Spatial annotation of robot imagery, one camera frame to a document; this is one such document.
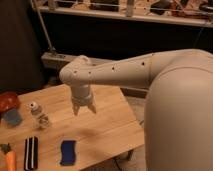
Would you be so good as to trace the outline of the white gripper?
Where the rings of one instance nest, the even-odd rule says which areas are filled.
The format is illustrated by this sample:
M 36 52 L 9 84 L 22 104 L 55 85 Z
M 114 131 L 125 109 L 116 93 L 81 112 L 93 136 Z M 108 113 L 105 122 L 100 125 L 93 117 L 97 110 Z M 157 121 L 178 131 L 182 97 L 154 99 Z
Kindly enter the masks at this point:
M 71 87 L 71 100 L 73 103 L 73 113 L 78 116 L 80 106 L 87 106 L 93 113 L 97 113 L 95 105 L 92 103 L 93 94 L 89 85 L 78 85 Z

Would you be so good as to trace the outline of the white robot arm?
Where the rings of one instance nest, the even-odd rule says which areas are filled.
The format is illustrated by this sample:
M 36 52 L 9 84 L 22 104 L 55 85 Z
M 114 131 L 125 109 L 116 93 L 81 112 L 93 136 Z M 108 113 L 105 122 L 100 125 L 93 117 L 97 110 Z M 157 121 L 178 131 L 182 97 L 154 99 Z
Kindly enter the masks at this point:
M 81 55 L 60 70 L 73 111 L 94 110 L 90 86 L 148 90 L 144 111 L 147 171 L 213 171 L 213 54 L 154 52 L 94 66 Z

